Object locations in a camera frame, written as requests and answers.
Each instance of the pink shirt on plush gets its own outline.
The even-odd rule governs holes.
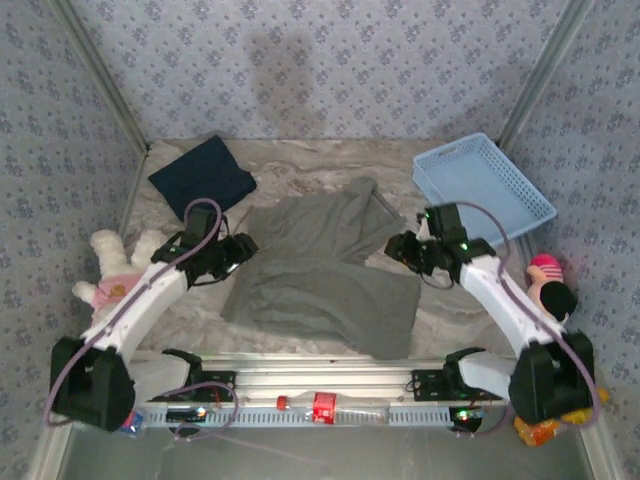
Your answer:
[[[119,303],[141,278],[142,274],[130,273],[127,275],[115,275],[101,280],[93,295],[91,306],[94,310],[97,310],[105,305]]]

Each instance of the blue plastic basket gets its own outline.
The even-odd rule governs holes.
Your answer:
[[[466,200],[486,208],[500,221],[509,239],[558,214],[484,133],[474,133],[415,157],[413,181],[431,205]],[[460,207],[460,217],[469,238],[484,238],[494,247],[504,243],[482,212]]]

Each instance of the gray towel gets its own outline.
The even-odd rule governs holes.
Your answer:
[[[375,180],[285,198],[254,209],[248,222],[262,250],[239,269],[226,321],[302,338],[339,336],[378,359],[408,356],[419,280],[364,266],[405,224]]]

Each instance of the white plush toy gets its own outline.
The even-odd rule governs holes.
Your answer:
[[[166,236],[157,230],[142,232],[129,263],[122,239],[117,233],[100,230],[91,236],[91,246],[98,256],[102,279],[98,285],[78,282],[72,292],[93,307],[92,325],[109,315],[131,291],[151,264],[153,253],[166,241]]]

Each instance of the white marble surface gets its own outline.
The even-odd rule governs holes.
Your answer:
[[[182,228],[162,196],[147,177],[169,164],[201,140],[158,141],[152,146],[127,228],[131,244],[141,230],[160,229],[173,234]],[[438,145],[421,140],[273,141],[226,140],[242,168],[251,171],[258,189],[226,212],[233,230],[253,206],[275,204],[291,195],[308,195],[323,189],[333,191],[362,175],[376,178],[386,199],[415,229],[415,214],[426,205],[413,184],[412,160]],[[385,257],[372,255],[368,265],[395,272],[408,270]],[[509,262],[511,275],[524,283],[517,258]],[[339,341],[299,340],[227,324],[219,312],[233,284],[233,277],[208,287],[190,290],[162,316],[141,348],[173,347],[196,352],[328,353],[353,354]],[[508,344],[481,306],[456,287],[451,291],[422,286],[420,306],[413,329],[412,357],[441,356],[460,348],[481,346],[496,353],[509,353]]]

